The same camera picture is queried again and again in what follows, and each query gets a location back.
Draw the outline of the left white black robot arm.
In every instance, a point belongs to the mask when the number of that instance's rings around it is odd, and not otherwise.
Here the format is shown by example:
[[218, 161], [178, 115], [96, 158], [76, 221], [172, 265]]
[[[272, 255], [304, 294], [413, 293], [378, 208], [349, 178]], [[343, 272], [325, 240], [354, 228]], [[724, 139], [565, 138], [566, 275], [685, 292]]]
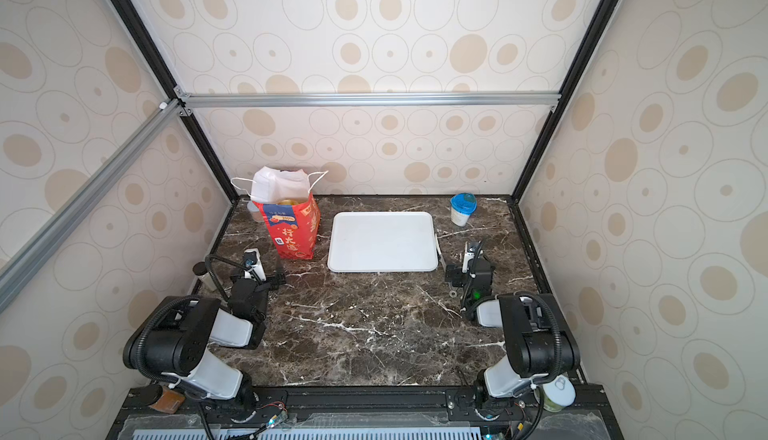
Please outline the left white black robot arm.
[[209, 278], [220, 296], [165, 297], [126, 341], [123, 363], [188, 398], [251, 413], [258, 396], [250, 376], [216, 357], [209, 346], [258, 348], [267, 329], [269, 294], [286, 283], [283, 265], [278, 262], [267, 274], [253, 248], [240, 262], [209, 254], [193, 273]]

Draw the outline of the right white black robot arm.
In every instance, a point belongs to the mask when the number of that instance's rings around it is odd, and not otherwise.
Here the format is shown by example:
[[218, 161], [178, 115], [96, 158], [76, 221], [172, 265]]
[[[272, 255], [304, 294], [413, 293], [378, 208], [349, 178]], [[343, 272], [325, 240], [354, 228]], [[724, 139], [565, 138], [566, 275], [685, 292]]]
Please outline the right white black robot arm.
[[475, 408], [489, 410], [529, 393], [550, 412], [572, 405], [576, 388], [568, 372], [578, 367], [580, 350], [554, 296], [495, 294], [494, 272], [481, 241], [467, 242], [462, 263], [446, 267], [446, 281], [460, 291], [462, 317], [503, 332], [504, 356], [474, 382]]

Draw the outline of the red paper gift bag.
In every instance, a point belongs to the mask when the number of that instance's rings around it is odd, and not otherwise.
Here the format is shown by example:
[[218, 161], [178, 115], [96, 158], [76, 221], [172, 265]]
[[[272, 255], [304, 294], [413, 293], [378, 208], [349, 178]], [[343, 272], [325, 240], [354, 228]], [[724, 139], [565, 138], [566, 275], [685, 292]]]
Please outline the red paper gift bag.
[[326, 174], [262, 167], [252, 178], [232, 177], [230, 183], [258, 209], [281, 258], [312, 259], [321, 221], [313, 188]]

